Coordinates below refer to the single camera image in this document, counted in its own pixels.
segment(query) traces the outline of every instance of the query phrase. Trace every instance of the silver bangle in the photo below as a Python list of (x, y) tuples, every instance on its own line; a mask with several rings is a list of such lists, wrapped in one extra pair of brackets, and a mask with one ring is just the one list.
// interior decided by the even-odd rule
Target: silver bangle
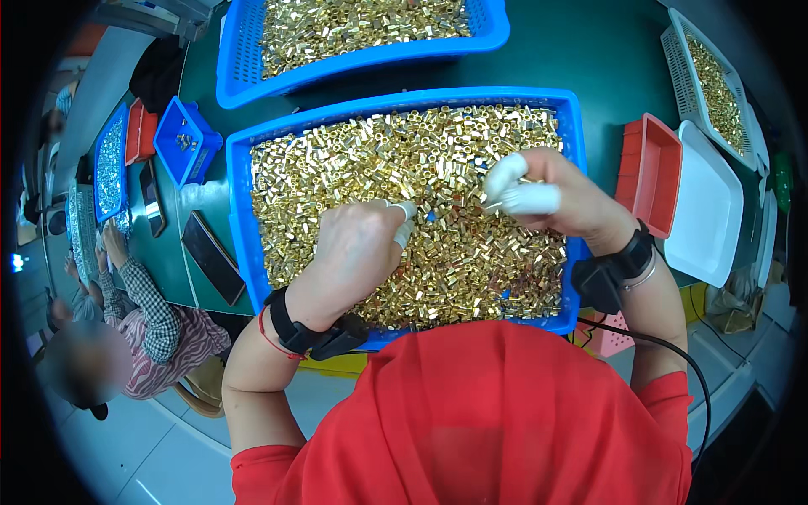
[(631, 291), (632, 289), (636, 288), (640, 284), (647, 281), (654, 274), (654, 272), (656, 271), (656, 250), (654, 250), (654, 247), (651, 247), (651, 262), (653, 262), (654, 266), (651, 268), (651, 271), (648, 272), (647, 276), (643, 277), (642, 279), (640, 279), (639, 282), (635, 284), (631, 284), (630, 286), (623, 286), (623, 289), (625, 289), (626, 291)]

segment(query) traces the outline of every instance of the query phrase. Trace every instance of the green workbench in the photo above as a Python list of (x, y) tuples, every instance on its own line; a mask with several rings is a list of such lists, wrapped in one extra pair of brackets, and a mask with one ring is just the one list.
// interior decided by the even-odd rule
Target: green workbench
[[(216, 101), (216, 66), (221, 16), (229, 4), (214, 11), (208, 34), (190, 44), (179, 97), (199, 104), (210, 126), (227, 138), (231, 133), (279, 116), (295, 107), (310, 109), (349, 99), (452, 86), (541, 86), (572, 90), (579, 98), (587, 147), (589, 177), (609, 195), (617, 185), (623, 125), (643, 112), (669, 127), (679, 126), (671, 77), (659, 36), (670, 24), (657, 2), (618, 0), (550, 2), (541, 7), (529, 0), (509, 0), (511, 36), (499, 51), (475, 54), (450, 65), (399, 66), (378, 73), (353, 74), (282, 97), (257, 100), (228, 111)], [(757, 176), (733, 164), (743, 184), (744, 213), (734, 269), (755, 259), (760, 235)], [(199, 209), (224, 248), (235, 259), (230, 233), (229, 189), (225, 150), (208, 168), (204, 185), (176, 191), (155, 157), (155, 170), (168, 226), (160, 238), (150, 237), (142, 214), (137, 168), (130, 170), (129, 193), (135, 219), (133, 255), (144, 261), (166, 299), (182, 305), (252, 314), (244, 293), (229, 307), (179, 242), (191, 210)], [(190, 278), (183, 279), (185, 271)], [(696, 282), (674, 272), (679, 286)]]

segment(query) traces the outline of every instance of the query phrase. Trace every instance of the wooden chair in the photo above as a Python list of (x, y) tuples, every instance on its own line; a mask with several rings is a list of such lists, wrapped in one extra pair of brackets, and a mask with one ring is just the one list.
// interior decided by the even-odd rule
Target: wooden chair
[(225, 415), (221, 404), (221, 381), (224, 375), (224, 361), (219, 356), (210, 356), (185, 376), (191, 391), (185, 389), (181, 382), (174, 384), (174, 390), (197, 414), (220, 418)]

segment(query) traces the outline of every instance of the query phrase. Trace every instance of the black smartphone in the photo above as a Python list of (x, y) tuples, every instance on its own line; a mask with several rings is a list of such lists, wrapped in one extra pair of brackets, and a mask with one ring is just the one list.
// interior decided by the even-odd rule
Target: black smartphone
[(202, 273), (227, 305), (235, 305), (244, 291), (244, 279), (238, 274), (236, 263), (213, 236), (198, 210), (191, 211), (191, 216), (185, 223), (182, 240)]
[(157, 238), (166, 228), (166, 217), (162, 211), (160, 193), (157, 191), (157, 178), (154, 177), (154, 165), (152, 165), (151, 158), (146, 160), (146, 164), (141, 170), (141, 194), (152, 237)]

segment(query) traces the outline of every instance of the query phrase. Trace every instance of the blue basket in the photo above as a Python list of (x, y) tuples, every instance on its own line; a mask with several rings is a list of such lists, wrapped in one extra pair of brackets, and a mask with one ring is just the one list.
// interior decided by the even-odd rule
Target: blue basket
[(511, 33), (502, 0), (466, 0), (473, 36), (412, 40), (365, 48), (315, 61), (261, 80), (259, 41), (266, 14), (264, 0), (233, 0), (227, 11), (216, 67), (216, 100), (235, 109), (263, 96), (285, 95), (297, 88), (348, 70), (419, 58), (457, 58), (501, 48)]
[[(190, 135), (197, 142), (196, 148), (188, 147), (183, 151), (177, 145), (179, 134)], [(202, 184), (213, 155), (223, 143), (221, 135), (203, 119), (199, 105), (180, 102), (176, 96), (168, 103), (154, 134), (154, 150), (177, 189), (185, 184)]]
[[(230, 229), (236, 248), (236, 259), (241, 277), (244, 279), (253, 310), (257, 314), (263, 307), (264, 299), (271, 287), (267, 282), (267, 271), (263, 267), (263, 248), (258, 221), (252, 208), (252, 157), (250, 148), (263, 141), (282, 137), (289, 133), (300, 135), (307, 128), (321, 124), (333, 124), (355, 118), (369, 117), (372, 114), (387, 114), (391, 111), (424, 110), (430, 107), (449, 105), (493, 105), (521, 103), (530, 107), (551, 107), (558, 113), (558, 134), (564, 140), (564, 154), (571, 162), (587, 173), (587, 159), (583, 149), (583, 126), (578, 97), (571, 91), (549, 88), (482, 86), (465, 88), (444, 88), (439, 90), (409, 91), (395, 95), (377, 96), (350, 102), (335, 103), (290, 116), (280, 117), (267, 123), (242, 130), (227, 137), (225, 155), (227, 157), (227, 179), (230, 185)], [(558, 316), (538, 319), (512, 319), (513, 322), (538, 326), (560, 335), (570, 333), (575, 327), (580, 298), (572, 287), (572, 264), (585, 254), (583, 240), (567, 239), (567, 263), (562, 275), (562, 309)], [(375, 351), (388, 342), (403, 335), (408, 330), (372, 331), (368, 342), (359, 349)]]
[[(122, 208), (126, 207), (127, 202), (127, 192), (126, 192), (126, 129), (127, 123), (129, 118), (129, 107), (126, 103), (122, 103), (118, 110), (109, 118), (109, 121), (103, 126), (101, 130), (101, 135), (99, 135), (98, 140), (95, 142), (95, 167), (93, 169), (93, 192), (95, 193), (95, 220), (99, 223), (109, 219), (112, 216), (115, 216), (117, 213), (120, 212)], [(99, 196), (101, 191), (98, 188), (98, 181), (99, 181), (99, 151), (101, 150), (101, 144), (103, 143), (103, 139), (107, 136), (109, 131), (112, 129), (112, 125), (120, 119), (121, 120), (121, 127), (120, 127), (120, 169), (118, 173), (120, 175), (120, 181), (118, 187), (120, 188), (120, 198), (118, 200), (118, 204), (111, 208), (107, 213), (104, 213), (101, 210), (101, 204), (99, 202)]]

